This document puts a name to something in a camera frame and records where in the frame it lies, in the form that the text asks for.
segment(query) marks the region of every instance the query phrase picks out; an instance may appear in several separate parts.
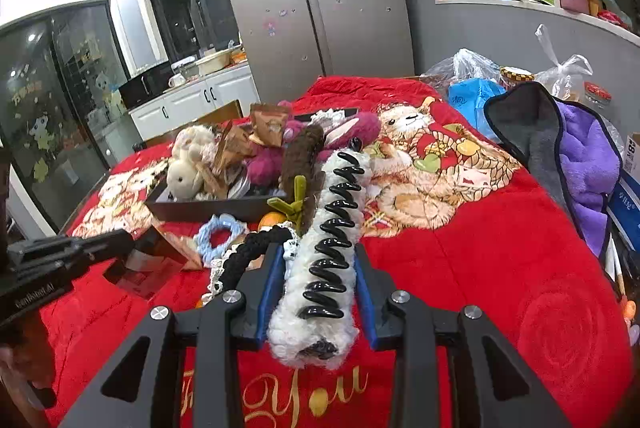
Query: brown plush roll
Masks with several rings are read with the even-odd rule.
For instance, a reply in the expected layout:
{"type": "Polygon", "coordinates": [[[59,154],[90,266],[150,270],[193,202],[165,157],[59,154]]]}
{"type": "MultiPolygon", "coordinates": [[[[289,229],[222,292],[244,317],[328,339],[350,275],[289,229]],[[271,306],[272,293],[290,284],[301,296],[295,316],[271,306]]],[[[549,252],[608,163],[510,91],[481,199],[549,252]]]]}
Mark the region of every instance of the brown plush roll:
{"type": "Polygon", "coordinates": [[[316,156],[324,143],[324,131],[317,124],[310,124],[291,141],[282,157],[282,182],[287,202],[293,202],[294,179],[304,175],[307,185],[313,179],[316,156]]]}

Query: magenta stuffed animal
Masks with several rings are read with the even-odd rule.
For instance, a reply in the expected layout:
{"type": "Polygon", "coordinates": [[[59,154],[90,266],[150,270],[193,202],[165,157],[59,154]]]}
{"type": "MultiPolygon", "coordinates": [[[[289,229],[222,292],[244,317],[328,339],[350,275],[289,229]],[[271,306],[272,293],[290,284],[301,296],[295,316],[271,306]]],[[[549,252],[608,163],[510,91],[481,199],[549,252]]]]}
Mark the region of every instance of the magenta stuffed animal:
{"type": "Polygon", "coordinates": [[[362,147],[370,145],[380,134],[380,119],[372,112],[359,112],[335,127],[324,138],[324,148],[318,154],[318,162],[324,163],[334,150],[346,148],[349,141],[357,137],[362,147]]]}
{"type": "MultiPolygon", "coordinates": [[[[290,119],[284,128],[282,141],[284,144],[290,143],[296,137],[305,123],[290,119]]],[[[283,148],[272,148],[252,144],[255,156],[249,159],[246,165],[249,182],[256,186],[271,186],[278,181],[282,173],[283,148]]]]}

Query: blue scrunchie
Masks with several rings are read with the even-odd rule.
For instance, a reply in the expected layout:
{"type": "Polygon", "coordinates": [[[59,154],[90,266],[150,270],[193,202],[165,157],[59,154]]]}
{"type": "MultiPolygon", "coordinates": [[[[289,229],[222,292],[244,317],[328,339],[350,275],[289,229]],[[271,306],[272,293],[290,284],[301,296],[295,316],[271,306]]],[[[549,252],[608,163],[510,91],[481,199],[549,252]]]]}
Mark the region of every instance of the blue scrunchie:
{"type": "Polygon", "coordinates": [[[198,234],[193,237],[198,246],[198,253],[202,257],[204,267],[211,267],[211,262],[215,258],[220,258],[225,251],[229,248],[231,243],[238,238],[246,230],[246,224],[236,220],[234,217],[227,213],[223,213],[220,217],[213,215],[211,220],[204,224],[198,234]],[[231,236],[226,242],[221,243],[215,247],[211,246],[211,234],[214,231],[220,229],[228,229],[231,232],[231,236]]]}

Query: white cabinet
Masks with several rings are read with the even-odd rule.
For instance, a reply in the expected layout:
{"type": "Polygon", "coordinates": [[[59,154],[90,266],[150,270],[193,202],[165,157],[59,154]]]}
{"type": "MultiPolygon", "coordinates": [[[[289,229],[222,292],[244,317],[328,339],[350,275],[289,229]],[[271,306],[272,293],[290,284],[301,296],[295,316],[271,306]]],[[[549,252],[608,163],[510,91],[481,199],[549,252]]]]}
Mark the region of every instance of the white cabinet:
{"type": "Polygon", "coordinates": [[[210,100],[207,88],[206,82],[198,81],[167,93],[163,100],[172,124],[171,129],[215,110],[214,106],[207,104],[207,100],[210,100]]]}
{"type": "Polygon", "coordinates": [[[140,137],[145,141],[172,128],[161,98],[154,99],[150,103],[132,110],[130,115],[136,124],[140,137]]]}
{"type": "Polygon", "coordinates": [[[214,99],[218,106],[223,106],[223,104],[238,99],[242,108],[242,115],[247,116],[249,115],[251,103],[260,102],[251,71],[248,71],[242,77],[235,77],[222,82],[211,82],[214,80],[215,78],[209,80],[209,87],[211,94],[215,94],[214,99]]]}

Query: shelf ledge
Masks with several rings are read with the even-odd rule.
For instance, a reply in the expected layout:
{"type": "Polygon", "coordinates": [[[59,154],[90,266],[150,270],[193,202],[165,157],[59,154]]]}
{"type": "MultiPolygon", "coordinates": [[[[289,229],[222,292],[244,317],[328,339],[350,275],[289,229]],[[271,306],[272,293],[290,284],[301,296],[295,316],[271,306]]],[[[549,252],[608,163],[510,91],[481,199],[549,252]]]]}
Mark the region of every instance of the shelf ledge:
{"type": "Polygon", "coordinates": [[[615,34],[618,37],[626,40],[629,43],[633,43],[635,46],[640,46],[640,36],[630,32],[629,30],[618,27],[599,18],[595,18],[589,14],[572,13],[560,7],[551,5],[543,5],[531,2],[519,2],[517,0],[436,0],[436,5],[448,5],[448,4],[465,4],[465,5],[502,5],[507,7],[518,7],[521,9],[528,9],[533,11],[541,11],[543,13],[556,14],[563,18],[569,18],[570,20],[577,20],[579,22],[591,25],[593,27],[599,27],[602,30],[606,30],[611,34],[615,34]]]}

